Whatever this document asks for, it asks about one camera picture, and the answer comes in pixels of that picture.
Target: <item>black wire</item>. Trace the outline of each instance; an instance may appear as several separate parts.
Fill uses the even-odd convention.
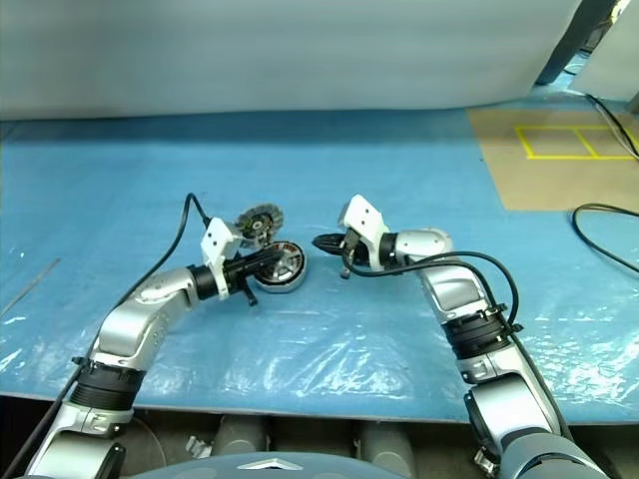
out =
[[[512,293],[512,305],[510,308],[510,315],[508,316],[508,320],[507,320],[508,325],[512,326],[514,324],[514,320],[517,315],[517,311],[519,309],[519,291],[517,290],[517,285],[515,284],[514,279],[512,275],[510,274],[510,271],[508,271],[505,265],[503,265],[498,259],[488,254],[484,254],[483,252],[477,252],[477,251],[444,252],[441,254],[434,254],[433,256],[429,256],[425,259],[421,259],[419,261],[413,262],[406,266],[394,267],[392,269],[386,269],[384,271],[367,271],[363,269],[358,269],[353,266],[352,262],[350,262],[350,259],[345,252],[341,255],[341,262],[349,271],[359,276],[365,276],[365,277],[396,275],[396,274],[402,274],[404,272],[415,271],[418,269],[426,269],[430,267],[440,267],[440,266],[465,267],[466,269],[469,269],[477,276],[479,282],[485,289],[486,295],[488,296],[488,299],[490,300],[490,302],[492,304],[497,304],[497,302],[495,301],[494,295],[492,293],[492,290],[490,289],[490,286],[488,285],[488,282],[486,281],[486,278],[475,266],[464,261],[440,260],[441,258],[455,257],[455,256],[479,257],[481,259],[491,262],[492,264],[497,266],[497,268],[499,268],[499,270],[503,273],[506,280],[508,281],[508,285],[510,286],[510,290]],[[521,350],[521,355],[523,356],[524,360],[528,363],[528,367],[530,367],[532,374],[535,376],[535,379],[539,383],[539,387],[541,387],[542,391],[548,398],[548,402],[550,403],[550,406],[554,409],[555,416],[557,417],[557,422],[559,423],[559,429],[560,429],[561,435],[571,441],[574,441],[572,437],[572,433],[570,432],[570,429],[568,428],[568,424],[566,423],[566,420],[563,417],[563,414],[561,413],[559,406],[557,405],[554,397],[552,396],[552,392],[550,391],[550,388],[544,381],[543,376],[541,375],[541,372],[539,372],[539,369],[537,369],[537,366],[532,360],[532,357],[530,357],[530,354],[528,353],[528,351],[526,350],[522,342],[519,340],[519,338],[515,334],[514,328],[509,328],[508,336],[512,338],[513,342]]]
[[[116,302],[115,306],[112,309],[115,309],[120,304],[122,304],[124,301],[126,301],[127,298],[138,287],[140,287],[140,284],[142,284],[144,281],[146,281],[154,272],[156,272],[160,267],[162,267],[162,265],[165,263],[165,261],[176,250],[176,248],[178,247],[178,244],[180,243],[180,240],[182,239],[182,235],[184,234],[184,230],[185,230],[185,228],[187,226],[187,219],[189,218],[189,206],[191,205],[191,202],[193,202],[195,204],[196,209],[198,210],[198,213],[202,217],[202,221],[203,221],[205,227],[208,226],[208,224],[211,221],[211,219],[204,212],[204,209],[200,205],[200,202],[198,201],[198,199],[196,198],[196,196],[193,193],[187,194],[187,196],[186,196],[186,198],[184,200],[184,207],[182,209],[182,217],[180,219],[180,225],[178,226],[178,232],[177,232],[176,237],[174,238],[173,242],[171,243],[169,248],[166,250],[166,252],[162,255],[162,257],[153,266],[151,266],[151,268],[142,277],[140,277],[140,279],[138,279],[133,284],[133,286],[131,286],[129,289],[127,289],[127,291],[122,295],[122,297],[120,297],[120,299],[118,299],[118,302]],[[82,357],[80,363],[75,368],[75,370],[73,371],[73,373],[71,374],[71,376],[69,377],[69,379],[67,380],[65,385],[63,386],[63,388],[60,390],[60,392],[56,396],[56,398],[53,401],[53,403],[51,404],[51,406],[49,406],[49,409],[47,409],[47,412],[44,414],[42,419],[40,419],[40,421],[38,422],[36,427],[33,429],[33,431],[31,431],[31,434],[29,434],[29,437],[27,438],[27,440],[24,442],[24,444],[22,444],[22,447],[20,448],[20,450],[18,451],[16,456],[13,458],[13,460],[11,461],[11,463],[9,464],[7,469],[4,471],[4,474],[2,474],[2,479],[9,479],[9,477],[11,477],[11,475],[13,475],[13,473],[15,472],[17,467],[20,465],[20,462],[23,460],[25,455],[34,447],[35,442],[38,439],[40,439],[42,434],[45,432],[45,429],[50,426],[51,422],[54,419],[54,416],[60,410],[60,406],[62,405],[62,401],[64,401],[64,398],[69,393],[69,390],[73,386],[73,383],[78,379],[78,376],[80,375],[80,371],[82,370],[83,365],[89,360],[89,357],[91,355],[91,351],[93,350],[93,346],[95,345],[96,340],[98,339],[98,334],[99,334],[99,331],[96,333],[96,335],[94,336],[93,340],[91,341],[91,345],[89,346],[89,348],[87,349],[87,352]]]
[[[508,268],[503,265],[498,259],[495,257],[484,254],[483,252],[477,251],[451,251],[451,252],[443,252],[441,254],[434,254],[432,256],[426,257],[424,259],[420,259],[419,261],[412,262],[406,266],[394,267],[393,269],[386,269],[384,271],[367,271],[363,269],[356,269],[349,261],[348,257],[345,254],[341,255],[341,261],[344,266],[352,271],[353,273],[359,276],[366,277],[378,277],[378,276],[388,276],[395,274],[402,274],[403,272],[416,271],[418,269],[424,269],[428,267],[438,267],[438,266],[461,266],[466,269],[470,269],[479,279],[481,285],[486,290],[486,294],[488,295],[488,299],[491,300],[493,304],[496,304],[494,299],[494,295],[490,290],[490,286],[488,285],[488,281],[483,276],[483,274],[472,264],[469,264],[464,261],[440,261],[439,259],[447,258],[447,257],[457,257],[457,256],[471,256],[478,257],[480,259],[484,259],[492,264],[494,264],[504,275],[506,281],[508,282],[508,286],[510,287],[510,293],[512,295],[512,303],[510,305],[510,314],[508,314],[508,324],[513,325],[515,321],[515,317],[517,316],[517,311],[519,310],[519,290],[517,289],[517,284],[510,274]]]
[[[639,218],[639,212],[633,212],[631,210],[615,207],[613,205],[606,205],[604,203],[586,203],[584,205],[581,205],[580,207],[577,207],[575,211],[572,212],[572,215],[570,217],[572,228],[574,229],[575,233],[581,238],[583,242],[588,244],[593,249],[596,249],[597,251],[601,252],[602,254],[605,254],[610,259],[617,261],[619,264],[626,266],[628,269],[635,272],[639,272],[639,267],[623,259],[622,257],[619,257],[616,254],[613,254],[608,249],[600,246],[599,244],[597,244],[592,239],[586,236],[586,234],[581,230],[581,227],[579,226],[579,220],[578,220],[579,213],[583,211],[617,213],[620,215],[628,215],[628,216],[637,217],[637,218]]]
[[[628,135],[628,131],[624,128],[621,122],[617,120],[617,117],[615,117],[614,114],[610,110],[608,110],[608,107],[606,107],[604,103],[600,101],[598,98],[595,98],[590,94],[586,94],[586,98],[590,100],[592,103],[597,104],[602,108],[602,110],[606,113],[606,115],[612,121],[612,123],[614,123],[615,126],[619,129],[619,133],[624,138],[624,140],[626,140],[626,143],[628,144],[628,147],[630,148],[630,150],[632,150],[632,152],[635,155],[639,156],[639,152],[637,151],[637,148],[635,147],[634,142],[630,138],[630,135]]]

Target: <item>gear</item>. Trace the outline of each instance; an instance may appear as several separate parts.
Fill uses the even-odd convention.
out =
[[[242,213],[236,220],[243,237],[241,247],[264,247],[272,242],[283,223],[284,213],[271,203]]]
[[[268,292],[289,292],[302,284],[307,274],[307,259],[301,247],[291,241],[275,241],[265,250],[284,255],[255,274],[258,286]]]

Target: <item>plastic wrap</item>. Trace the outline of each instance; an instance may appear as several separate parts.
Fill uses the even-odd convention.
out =
[[[0,318],[0,388],[52,397],[119,295],[160,256],[184,195],[232,221],[283,208],[278,238],[309,255],[300,289],[211,299],[167,336],[137,403],[209,411],[465,420],[467,386],[417,279],[342,280],[314,250],[353,194],[394,230],[438,227],[511,269],[522,340],[568,420],[639,419],[639,283],[594,254],[566,214],[500,205],[462,112],[260,114],[47,122],[5,139],[0,304],[60,262]],[[639,259],[632,219],[584,229]],[[167,267],[200,263],[190,223]],[[507,287],[485,268],[497,298]]]

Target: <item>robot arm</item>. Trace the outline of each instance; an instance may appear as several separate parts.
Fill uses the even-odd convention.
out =
[[[202,240],[205,264],[152,275],[107,316],[75,387],[33,457],[27,475],[55,478],[119,476],[125,450],[115,437],[133,417],[133,402],[169,328],[201,300],[243,291],[247,277],[282,254],[237,255],[237,229],[212,219]]]
[[[314,244],[342,255],[347,266],[367,264],[372,271],[393,271],[452,252],[450,236],[440,230],[390,233],[380,212],[360,195],[346,205],[339,223],[345,235],[323,235]],[[416,272],[456,355],[461,377],[471,386],[464,402],[481,445],[475,462],[488,475],[499,470],[503,479],[606,477],[562,437],[554,401],[504,320],[505,306],[495,302],[485,280],[472,266],[445,260],[437,266],[436,261]]]

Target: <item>white backdrop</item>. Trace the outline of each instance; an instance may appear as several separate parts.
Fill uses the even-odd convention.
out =
[[[579,0],[0,0],[0,117],[526,95]]]

